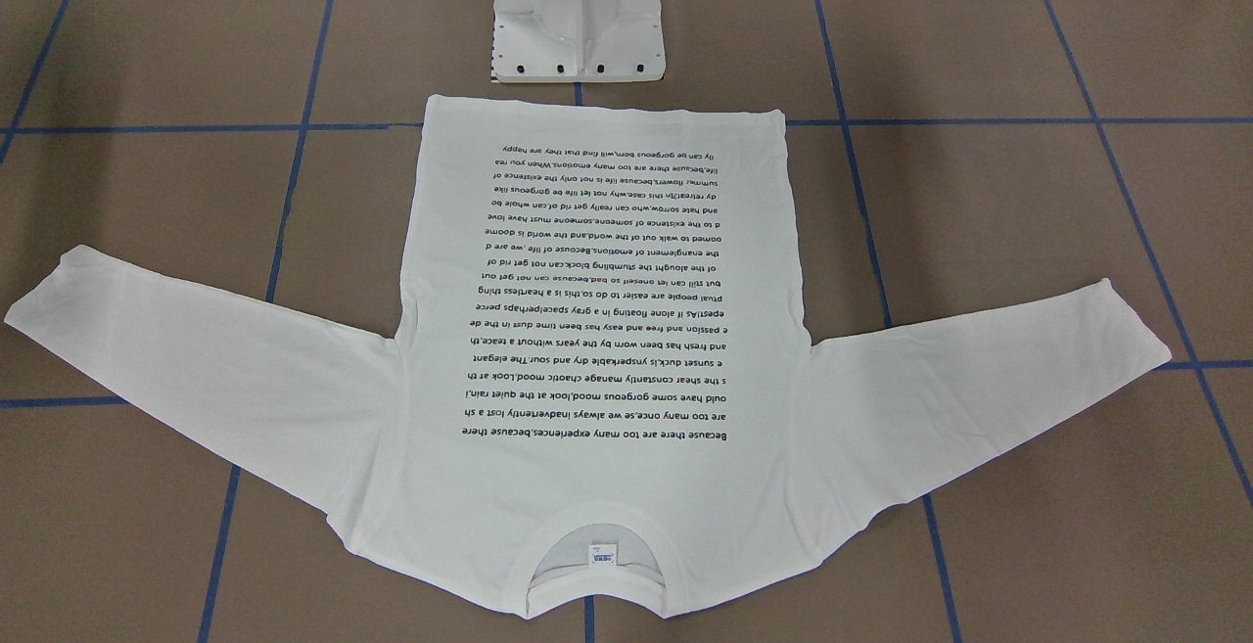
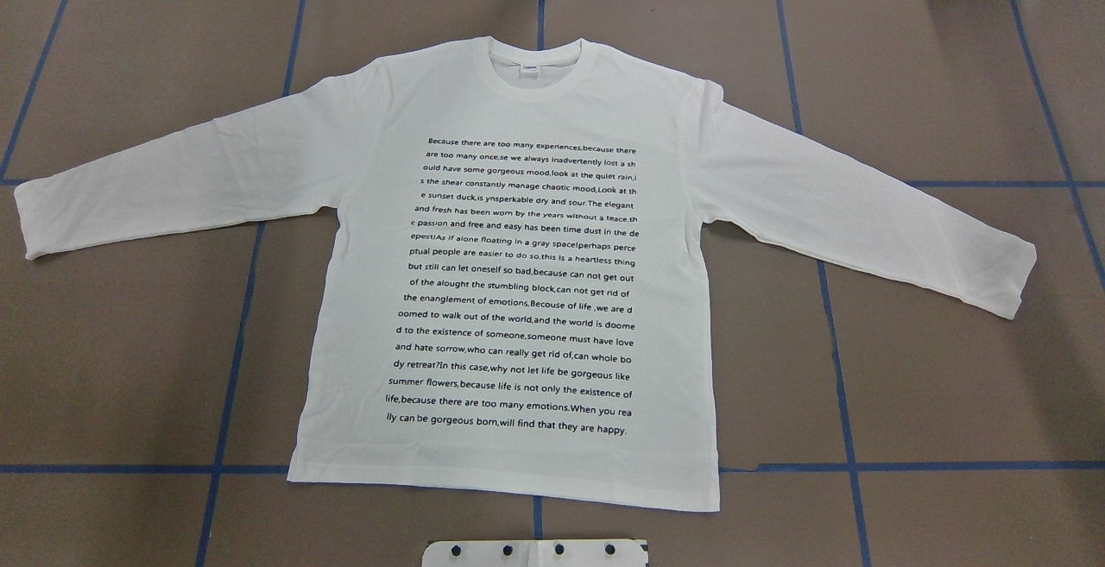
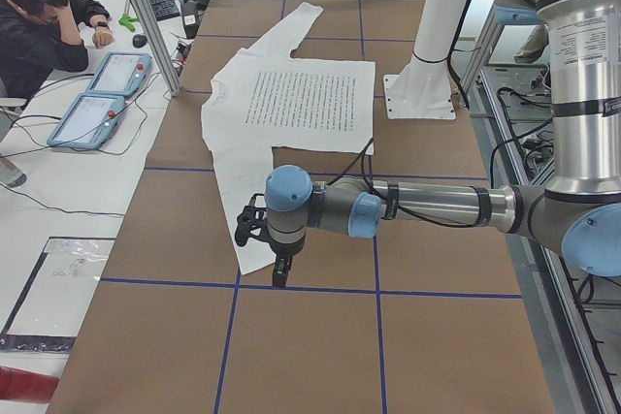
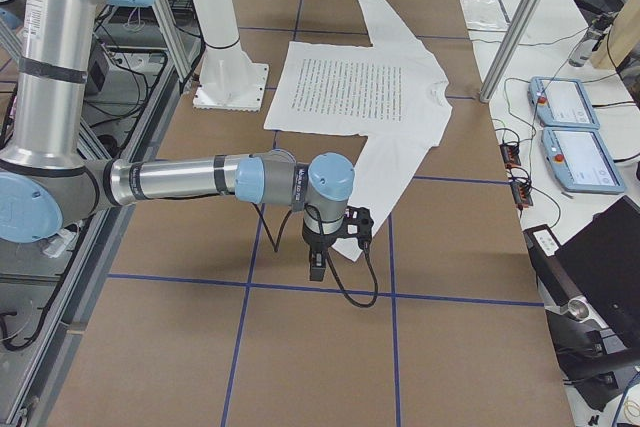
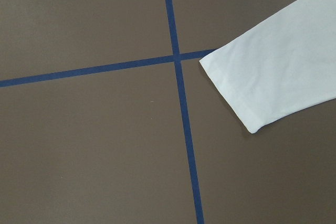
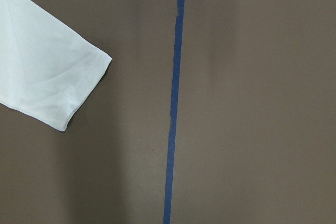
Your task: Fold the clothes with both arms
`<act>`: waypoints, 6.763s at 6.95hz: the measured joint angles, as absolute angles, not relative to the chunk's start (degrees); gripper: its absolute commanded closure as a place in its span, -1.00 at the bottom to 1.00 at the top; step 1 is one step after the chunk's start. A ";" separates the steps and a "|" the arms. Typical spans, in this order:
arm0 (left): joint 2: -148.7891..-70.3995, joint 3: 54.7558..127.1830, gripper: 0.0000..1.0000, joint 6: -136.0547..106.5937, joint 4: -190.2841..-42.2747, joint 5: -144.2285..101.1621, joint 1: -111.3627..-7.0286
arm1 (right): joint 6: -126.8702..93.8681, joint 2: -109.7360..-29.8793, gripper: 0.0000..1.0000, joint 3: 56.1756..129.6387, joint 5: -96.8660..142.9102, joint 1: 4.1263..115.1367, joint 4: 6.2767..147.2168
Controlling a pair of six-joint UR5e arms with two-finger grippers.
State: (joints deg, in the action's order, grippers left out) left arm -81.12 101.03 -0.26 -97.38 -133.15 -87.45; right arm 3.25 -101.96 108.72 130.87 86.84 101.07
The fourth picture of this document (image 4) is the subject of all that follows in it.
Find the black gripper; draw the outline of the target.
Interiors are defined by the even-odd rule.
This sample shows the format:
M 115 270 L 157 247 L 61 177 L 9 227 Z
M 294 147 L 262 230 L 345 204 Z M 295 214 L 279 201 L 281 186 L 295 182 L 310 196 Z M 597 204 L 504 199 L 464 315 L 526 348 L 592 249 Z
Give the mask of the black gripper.
M 325 260 L 329 256 L 328 249 L 337 239 L 347 237 L 348 220 L 348 211 L 345 211 L 339 220 L 325 222 L 317 207 L 305 207 L 302 236 L 309 246 L 310 281 L 324 280 Z

